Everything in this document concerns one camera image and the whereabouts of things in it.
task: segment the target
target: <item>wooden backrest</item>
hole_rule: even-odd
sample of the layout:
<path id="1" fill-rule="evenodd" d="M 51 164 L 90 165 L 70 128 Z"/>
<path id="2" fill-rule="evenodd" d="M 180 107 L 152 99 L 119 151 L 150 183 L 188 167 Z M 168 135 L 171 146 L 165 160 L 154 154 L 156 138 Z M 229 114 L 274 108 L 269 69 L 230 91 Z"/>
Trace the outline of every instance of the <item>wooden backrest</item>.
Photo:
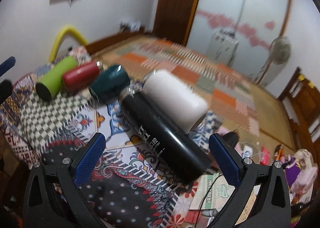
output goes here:
<path id="1" fill-rule="evenodd" d="M 289 101 L 296 119 L 289 119 L 296 150 L 305 148 L 320 167 L 320 93 L 318 89 L 301 74 L 297 67 L 288 85 L 278 98 Z M 319 188 L 320 171 L 314 184 L 314 190 Z"/>

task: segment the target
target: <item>green and white checkered fabric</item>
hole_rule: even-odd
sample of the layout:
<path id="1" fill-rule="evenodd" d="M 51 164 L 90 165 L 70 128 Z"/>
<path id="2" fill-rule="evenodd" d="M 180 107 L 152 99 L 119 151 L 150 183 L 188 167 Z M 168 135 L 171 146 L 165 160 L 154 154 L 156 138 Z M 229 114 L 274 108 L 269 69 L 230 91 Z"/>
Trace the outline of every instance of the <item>green and white checkered fabric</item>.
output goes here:
<path id="1" fill-rule="evenodd" d="M 19 135 L 29 141 L 38 155 L 57 131 L 87 105 L 81 95 L 67 97 L 59 93 L 50 102 L 33 92 L 20 112 Z"/>

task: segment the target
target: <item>screw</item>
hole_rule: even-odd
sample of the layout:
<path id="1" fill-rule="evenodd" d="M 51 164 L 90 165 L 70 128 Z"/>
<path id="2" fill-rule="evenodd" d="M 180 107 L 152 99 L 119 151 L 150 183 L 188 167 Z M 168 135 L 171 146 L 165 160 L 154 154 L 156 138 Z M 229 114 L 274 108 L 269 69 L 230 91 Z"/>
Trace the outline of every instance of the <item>screw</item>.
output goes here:
<path id="1" fill-rule="evenodd" d="M 252 159 L 249 158 L 249 157 L 246 157 L 246 158 L 244 159 L 244 162 L 245 162 L 247 165 L 251 165 L 251 164 L 252 164 Z"/>
<path id="2" fill-rule="evenodd" d="M 62 160 L 62 163 L 66 165 L 66 164 L 69 164 L 70 161 L 71 161 L 71 159 L 70 159 L 69 157 L 66 157 L 66 158 L 64 158 L 64 159 Z"/>
<path id="3" fill-rule="evenodd" d="M 34 162 L 33 167 L 37 168 L 37 167 L 39 167 L 39 166 L 40 166 L 40 162 L 39 162 L 39 161 Z"/>
<path id="4" fill-rule="evenodd" d="M 276 161 L 276 162 L 275 162 L 275 166 L 276 166 L 276 168 L 280 168 L 280 167 L 281 167 L 280 162 Z"/>

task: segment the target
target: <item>red bottle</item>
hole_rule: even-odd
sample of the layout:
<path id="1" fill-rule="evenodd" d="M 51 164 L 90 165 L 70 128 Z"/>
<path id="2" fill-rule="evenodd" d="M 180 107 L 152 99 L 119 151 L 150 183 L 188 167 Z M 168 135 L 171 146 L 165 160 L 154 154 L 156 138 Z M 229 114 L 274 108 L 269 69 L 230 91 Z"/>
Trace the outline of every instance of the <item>red bottle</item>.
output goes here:
<path id="1" fill-rule="evenodd" d="M 89 87 L 102 72 L 102 62 L 93 61 L 66 72 L 62 76 L 62 83 L 68 93 L 75 94 Z"/>

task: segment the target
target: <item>brown door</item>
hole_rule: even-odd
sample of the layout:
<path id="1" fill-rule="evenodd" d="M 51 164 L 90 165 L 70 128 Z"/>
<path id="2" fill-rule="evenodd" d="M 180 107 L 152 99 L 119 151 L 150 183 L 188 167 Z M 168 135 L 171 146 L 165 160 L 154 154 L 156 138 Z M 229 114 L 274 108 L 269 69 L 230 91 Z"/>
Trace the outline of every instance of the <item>brown door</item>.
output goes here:
<path id="1" fill-rule="evenodd" d="M 182 44 L 194 0 L 159 0 L 153 33 Z"/>

